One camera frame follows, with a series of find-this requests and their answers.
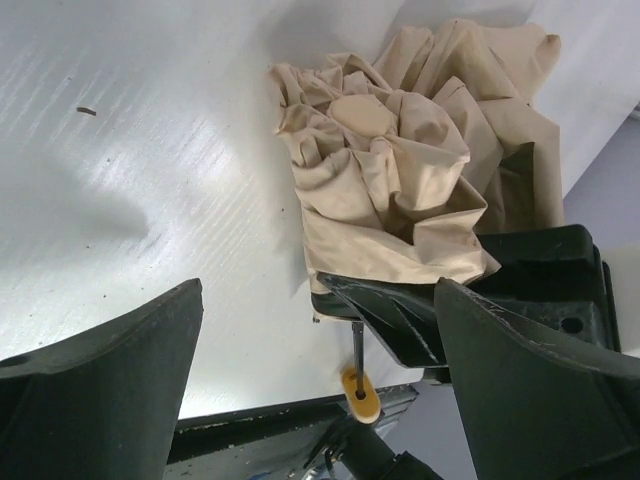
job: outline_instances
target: crumpled fabric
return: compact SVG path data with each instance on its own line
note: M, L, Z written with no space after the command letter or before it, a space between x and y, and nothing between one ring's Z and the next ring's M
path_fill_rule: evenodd
M317 272L468 283L499 264L476 234L562 225L559 128L531 102L560 39L529 24L403 28L370 65L270 71Z

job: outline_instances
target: white table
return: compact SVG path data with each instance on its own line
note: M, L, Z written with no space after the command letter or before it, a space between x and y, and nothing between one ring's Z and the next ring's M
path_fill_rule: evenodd
M640 100L638 7L576 3L5 0L0 359L200 277L182 418L340 393L350 325L311 323L265 71L338 50L374 59L400 24L531 17L566 37L538 107L563 127L568 190ZM376 386L421 376L369 334L366 367Z

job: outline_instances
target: hole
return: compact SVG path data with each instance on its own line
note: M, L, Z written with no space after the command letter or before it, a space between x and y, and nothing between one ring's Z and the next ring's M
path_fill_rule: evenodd
M16 365L22 365L29 361L28 355L16 355L15 357L7 358L0 362L1 367L15 367Z
M584 324L582 320L576 317L568 317L563 318L560 321L560 327L567 333L571 335L575 335L576 333L580 333L584 329Z

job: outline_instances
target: folded cloth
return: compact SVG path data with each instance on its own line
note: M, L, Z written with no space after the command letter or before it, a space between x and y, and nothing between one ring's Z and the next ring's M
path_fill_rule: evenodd
M317 272L468 283L499 268L476 233L561 225L559 128L531 107L559 51L537 25L451 20L373 65L273 67L312 292Z

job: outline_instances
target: dark speck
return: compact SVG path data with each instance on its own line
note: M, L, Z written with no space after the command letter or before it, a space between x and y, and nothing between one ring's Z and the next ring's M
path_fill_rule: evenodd
M87 115L91 115L92 117L96 117L98 115L98 112L96 112L95 110L91 110L90 108L87 108L87 107L77 107L76 112L86 113Z

